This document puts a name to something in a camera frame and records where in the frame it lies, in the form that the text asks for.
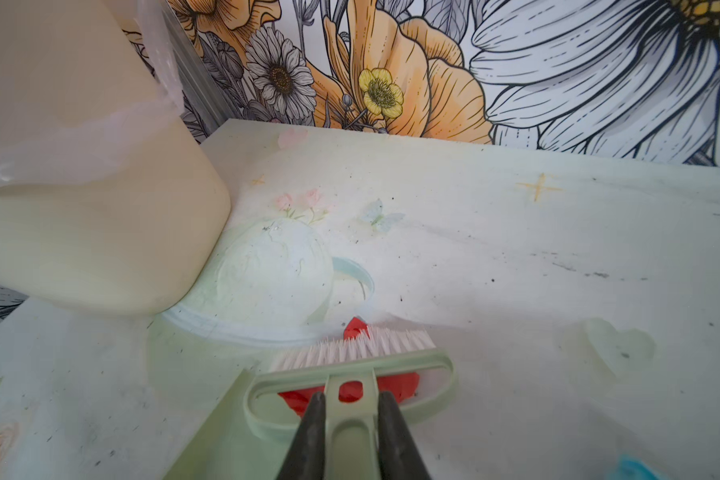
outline scrub brush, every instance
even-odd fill
[[[453,363],[423,330],[401,332],[368,326],[350,340],[324,341],[280,352],[270,373],[253,379],[243,408],[256,436],[289,442],[298,424],[261,418],[256,400],[265,395],[325,386],[325,478],[378,480],[382,476],[376,448],[377,378],[430,369],[445,369],[448,380],[433,395],[400,407],[407,422],[420,422],[445,408],[457,382]],[[342,401],[339,392],[342,386],[358,382],[362,384],[360,398]]]

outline blue stain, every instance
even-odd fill
[[[616,470],[609,473],[605,480],[669,480],[653,472],[640,460],[630,456],[622,456]]]

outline white bristles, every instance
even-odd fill
[[[317,345],[280,352],[272,361],[270,371],[303,369],[433,348],[434,342],[423,330],[399,332],[368,326],[368,330],[354,339],[320,342]]]

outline flower center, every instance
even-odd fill
[[[288,95],[293,91],[293,80],[284,67],[272,67],[269,70],[269,80],[281,94]]]
[[[374,78],[368,84],[368,95],[371,100],[381,108],[392,108],[395,106],[394,93],[389,87],[389,83],[383,82],[378,78]]]
[[[670,0],[694,24],[720,28],[720,0]]]

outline butterfly drawing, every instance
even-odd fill
[[[382,213],[383,209],[382,201],[376,200],[365,209],[363,215],[360,216],[360,220],[370,223],[376,231],[386,233],[394,224],[405,217],[405,214],[384,215]]]

